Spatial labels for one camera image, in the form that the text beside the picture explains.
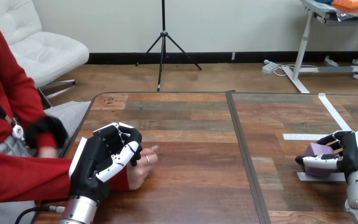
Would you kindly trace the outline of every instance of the power strip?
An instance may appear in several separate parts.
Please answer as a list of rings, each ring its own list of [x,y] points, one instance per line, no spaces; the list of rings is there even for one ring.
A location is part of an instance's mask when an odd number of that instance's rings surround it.
[[[278,67],[277,64],[275,64],[274,62],[270,62],[263,67],[262,71],[263,71],[263,73],[270,74],[270,73],[273,73],[277,67]]]

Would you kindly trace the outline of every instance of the purple cube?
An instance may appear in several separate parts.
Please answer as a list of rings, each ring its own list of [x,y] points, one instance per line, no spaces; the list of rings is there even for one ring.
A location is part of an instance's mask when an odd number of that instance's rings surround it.
[[[315,155],[322,155],[322,154],[333,154],[334,150],[330,146],[319,145],[316,143],[310,143],[305,151],[306,156],[315,156]],[[334,169],[320,169],[315,167],[304,167],[305,173],[313,176],[319,177],[328,177]]]

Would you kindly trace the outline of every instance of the robotic hand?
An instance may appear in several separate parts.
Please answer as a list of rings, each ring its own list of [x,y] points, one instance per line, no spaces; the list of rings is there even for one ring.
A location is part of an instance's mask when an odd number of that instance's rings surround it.
[[[320,139],[317,144],[329,144],[333,150],[343,150],[338,154],[298,156],[296,162],[307,167],[338,169],[343,172],[348,183],[345,209],[358,223],[358,131],[337,131]]]
[[[82,138],[69,169],[69,200],[58,224],[92,224],[97,207],[108,196],[110,178],[128,162],[141,158],[142,135],[129,125],[112,123]]]

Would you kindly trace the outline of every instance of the orange box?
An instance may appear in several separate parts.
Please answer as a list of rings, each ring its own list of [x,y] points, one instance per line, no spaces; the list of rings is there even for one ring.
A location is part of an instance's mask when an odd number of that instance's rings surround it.
[[[358,0],[334,0],[333,4],[343,6],[345,8],[358,8]]]

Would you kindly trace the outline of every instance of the power cord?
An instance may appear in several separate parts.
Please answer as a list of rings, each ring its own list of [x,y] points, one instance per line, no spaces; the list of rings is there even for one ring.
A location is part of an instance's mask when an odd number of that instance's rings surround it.
[[[55,212],[55,213],[64,213],[65,211],[65,207],[62,206],[40,206],[40,207],[33,207],[30,209],[27,209],[25,211],[23,211],[16,219],[16,222],[14,224],[19,224],[21,218],[25,215],[28,214],[30,212],[33,211],[50,211],[50,212]]]
[[[268,63],[270,63],[269,60],[264,60],[264,64],[268,64]],[[276,70],[278,70],[278,69],[282,70],[283,67],[288,67],[288,68],[294,69],[294,66],[295,66],[295,64],[276,64],[276,65],[278,65],[278,67],[276,69],[274,69],[274,74],[277,76],[286,76],[286,74],[278,74],[276,72]],[[301,67],[317,68],[317,66],[315,66],[315,65],[301,65]]]

